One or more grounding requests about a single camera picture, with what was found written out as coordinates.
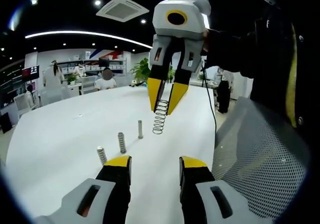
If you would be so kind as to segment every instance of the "metal rod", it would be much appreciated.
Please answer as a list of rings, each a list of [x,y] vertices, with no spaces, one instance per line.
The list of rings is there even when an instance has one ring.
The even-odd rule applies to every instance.
[[[139,138],[139,139],[144,138],[144,136],[143,136],[143,134],[142,134],[142,120],[139,120],[139,121],[138,121],[138,133],[139,133],[139,135],[138,135],[138,138]]]

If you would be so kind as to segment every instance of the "round white table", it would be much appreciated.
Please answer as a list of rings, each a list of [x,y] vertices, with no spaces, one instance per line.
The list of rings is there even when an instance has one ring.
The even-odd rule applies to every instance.
[[[170,94],[167,85],[163,98]],[[90,93],[28,112],[12,136],[6,176],[17,200],[34,218],[61,206],[62,197],[102,168],[97,146],[108,159],[120,154],[123,132],[132,156],[127,224],[183,224],[179,200],[179,157],[212,166],[215,122],[207,90],[189,87],[167,116],[161,135],[152,132],[155,114],[145,87]],[[213,92],[209,90],[212,105]],[[138,139],[142,120],[143,139]]]

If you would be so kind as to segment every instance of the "curved light strip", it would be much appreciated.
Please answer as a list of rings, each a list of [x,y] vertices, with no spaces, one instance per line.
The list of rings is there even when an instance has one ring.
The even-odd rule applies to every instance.
[[[37,37],[37,36],[42,36],[42,35],[48,35],[48,34],[62,34],[62,33],[67,33],[67,34],[72,34],[72,33],[76,33],[76,34],[88,34],[88,35],[96,35],[96,36],[102,36],[102,37],[108,37],[108,38],[115,38],[115,39],[120,39],[126,42],[130,42],[130,43],[135,43],[137,45],[146,47],[146,48],[152,48],[152,46],[146,45],[144,43],[140,43],[131,39],[127,39],[127,38],[122,38],[122,37],[118,37],[118,36],[114,36],[114,35],[110,35],[110,34],[106,34],[106,33],[96,33],[96,32],[87,32],[87,31],[73,31],[73,30],[63,30],[63,31],[49,31],[49,32],[42,32],[42,33],[34,33],[34,34],[30,34],[27,35],[25,38],[33,38],[33,37]]]

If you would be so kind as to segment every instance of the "black ceiling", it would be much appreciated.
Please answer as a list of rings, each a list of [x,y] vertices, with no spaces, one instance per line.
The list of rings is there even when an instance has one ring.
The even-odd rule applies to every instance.
[[[25,53],[54,50],[61,48],[104,48],[135,52],[148,51],[148,48],[112,38],[82,34],[54,34],[25,40],[28,34],[56,30],[84,30],[107,33],[152,45],[154,28],[152,25],[153,9],[162,0],[133,0],[150,11],[128,22],[96,16],[99,10],[95,0],[38,0],[31,5],[30,0],[0,0],[1,34],[0,67],[24,57]],[[101,7],[110,0],[101,0]],[[226,30],[234,35],[244,34],[254,28],[254,19],[261,14],[264,3],[261,0],[210,0],[212,6],[209,18],[211,28]],[[22,10],[14,32],[7,29],[10,17],[15,10]]]

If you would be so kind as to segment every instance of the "floor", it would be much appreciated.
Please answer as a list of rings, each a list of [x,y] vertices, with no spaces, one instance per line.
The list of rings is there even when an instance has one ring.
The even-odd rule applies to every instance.
[[[230,113],[233,110],[235,103],[236,102],[234,100],[231,100],[228,113]],[[218,112],[218,108],[216,107],[215,118],[216,118],[217,129],[219,129],[222,123],[226,120],[228,113],[221,114]],[[15,131],[14,127],[6,133],[3,133],[2,130],[0,130],[0,159],[2,164],[6,163],[9,143],[14,131]]]

